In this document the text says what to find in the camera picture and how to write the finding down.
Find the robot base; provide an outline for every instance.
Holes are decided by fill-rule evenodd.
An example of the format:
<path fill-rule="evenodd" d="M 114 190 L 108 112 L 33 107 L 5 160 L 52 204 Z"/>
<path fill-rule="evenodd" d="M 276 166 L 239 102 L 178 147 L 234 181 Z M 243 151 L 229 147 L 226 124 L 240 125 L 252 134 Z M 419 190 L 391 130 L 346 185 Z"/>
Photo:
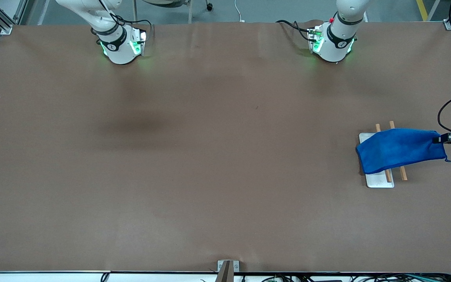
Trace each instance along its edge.
<path fill-rule="evenodd" d="M 111 62 L 118 65 L 128 64 L 137 56 L 143 56 L 146 39 L 146 33 L 140 29 L 130 25 L 124 25 L 123 28 L 127 31 L 127 36 L 117 51 L 112 51 L 109 49 L 109 46 L 106 47 L 101 44 L 104 49 L 104 55 L 109 57 Z"/>
<path fill-rule="evenodd" d="M 309 49 L 312 53 L 318 54 L 322 59 L 328 62 L 339 62 L 351 52 L 351 46 L 354 43 L 351 41 L 344 48 L 337 48 L 335 43 L 328 39 L 327 30 L 330 26 L 329 22 L 325 22 L 322 25 L 315 27 L 313 30 L 308 31 L 308 37 L 315 39 L 316 42 L 309 42 Z"/>

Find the table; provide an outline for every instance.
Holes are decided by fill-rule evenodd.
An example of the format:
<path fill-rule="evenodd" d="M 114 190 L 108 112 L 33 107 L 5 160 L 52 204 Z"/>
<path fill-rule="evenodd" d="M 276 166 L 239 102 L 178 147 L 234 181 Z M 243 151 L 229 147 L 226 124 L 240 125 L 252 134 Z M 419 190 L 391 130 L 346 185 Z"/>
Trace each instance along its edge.
<path fill-rule="evenodd" d="M 375 123 L 443 132 L 451 32 L 358 37 L 331 64 L 286 25 L 157 25 L 147 57 L 119 66 L 88 26 L 14 27 L 0 270 L 451 272 L 451 164 L 369 189 L 355 152 Z"/>

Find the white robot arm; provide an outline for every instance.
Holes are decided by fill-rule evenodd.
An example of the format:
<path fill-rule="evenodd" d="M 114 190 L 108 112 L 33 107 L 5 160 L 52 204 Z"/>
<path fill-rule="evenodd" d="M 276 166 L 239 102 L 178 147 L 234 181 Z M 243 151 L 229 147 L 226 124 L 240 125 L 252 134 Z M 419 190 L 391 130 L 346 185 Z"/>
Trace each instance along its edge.
<path fill-rule="evenodd" d="M 351 51 L 354 36 L 371 0 L 337 0 L 334 18 L 310 30 L 311 50 L 322 59 L 338 62 Z"/>
<path fill-rule="evenodd" d="M 115 64 L 127 64 L 143 54 L 146 33 L 120 24 L 111 9 L 117 9 L 122 0 L 56 0 L 87 21 L 100 38 L 104 54 Z"/>

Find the blue cloth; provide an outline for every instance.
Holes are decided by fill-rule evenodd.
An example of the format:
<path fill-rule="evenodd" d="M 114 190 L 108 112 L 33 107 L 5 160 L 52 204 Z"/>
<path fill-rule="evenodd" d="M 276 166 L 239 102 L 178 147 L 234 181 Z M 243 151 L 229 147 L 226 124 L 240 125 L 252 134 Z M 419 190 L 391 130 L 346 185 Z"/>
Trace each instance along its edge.
<path fill-rule="evenodd" d="M 430 159 L 446 159 L 443 144 L 434 144 L 434 137 L 440 137 L 440 134 L 428 130 L 396 128 L 377 132 L 358 145 L 356 151 L 363 172 L 373 174 Z"/>

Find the white tray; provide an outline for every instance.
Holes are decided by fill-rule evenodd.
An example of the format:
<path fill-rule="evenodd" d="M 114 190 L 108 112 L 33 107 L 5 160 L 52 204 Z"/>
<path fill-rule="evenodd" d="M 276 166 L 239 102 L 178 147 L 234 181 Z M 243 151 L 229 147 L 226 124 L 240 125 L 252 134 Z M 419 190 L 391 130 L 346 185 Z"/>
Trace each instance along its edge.
<path fill-rule="evenodd" d="M 360 133 L 359 134 L 359 143 L 363 143 L 365 140 L 369 139 L 373 136 L 374 133 Z M 387 178 L 385 176 L 385 171 L 381 171 L 379 173 L 374 174 L 365 174 L 366 177 L 366 185 L 369 188 L 394 188 L 394 179 L 392 178 L 391 171 L 391 182 L 387 182 Z"/>

